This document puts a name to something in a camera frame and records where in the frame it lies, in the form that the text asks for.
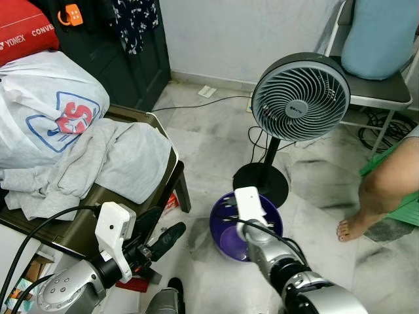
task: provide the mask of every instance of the bare foot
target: bare foot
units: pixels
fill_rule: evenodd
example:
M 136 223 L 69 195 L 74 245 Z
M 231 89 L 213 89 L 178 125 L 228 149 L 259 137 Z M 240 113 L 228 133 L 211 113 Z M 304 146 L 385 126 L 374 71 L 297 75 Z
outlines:
M 356 215 L 342 220 L 339 222 L 337 228 L 337 235 L 339 241 L 348 242 L 359 238 L 371 227 L 373 224 L 376 224 L 378 221 L 382 220 L 386 214 L 380 215 L 365 215 L 361 212 L 358 212 Z

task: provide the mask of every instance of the white plastic bag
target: white plastic bag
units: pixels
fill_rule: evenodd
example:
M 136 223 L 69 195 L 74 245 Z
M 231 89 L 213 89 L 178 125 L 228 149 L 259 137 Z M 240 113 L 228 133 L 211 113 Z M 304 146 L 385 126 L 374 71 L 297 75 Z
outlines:
M 103 86 L 62 52 L 0 67 L 0 168 L 54 164 L 109 108 Z

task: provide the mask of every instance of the plastic bag logo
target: plastic bag logo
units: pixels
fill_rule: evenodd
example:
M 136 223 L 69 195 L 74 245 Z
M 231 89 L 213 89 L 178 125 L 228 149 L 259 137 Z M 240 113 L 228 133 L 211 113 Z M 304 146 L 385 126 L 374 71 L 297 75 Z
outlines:
M 71 93 L 57 92 L 56 109 L 62 116 L 55 121 L 41 114 L 26 118 L 31 132 L 54 152 L 65 150 L 93 121 L 101 118 L 98 103 Z

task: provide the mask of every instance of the person's leg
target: person's leg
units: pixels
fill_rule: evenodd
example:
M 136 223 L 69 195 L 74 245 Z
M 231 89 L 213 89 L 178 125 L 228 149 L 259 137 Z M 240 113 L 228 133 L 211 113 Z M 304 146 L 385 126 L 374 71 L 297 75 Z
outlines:
M 364 234 L 373 224 L 395 211 L 401 200 L 419 190 L 419 137 L 408 137 L 359 187 L 359 212 L 339 222 L 337 235 L 346 242 Z

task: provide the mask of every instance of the red bag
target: red bag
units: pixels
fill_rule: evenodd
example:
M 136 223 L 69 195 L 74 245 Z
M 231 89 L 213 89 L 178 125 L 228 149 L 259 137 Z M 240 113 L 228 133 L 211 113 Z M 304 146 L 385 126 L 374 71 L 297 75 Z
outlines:
M 54 26 L 27 0 L 1 0 L 0 66 L 60 43 Z

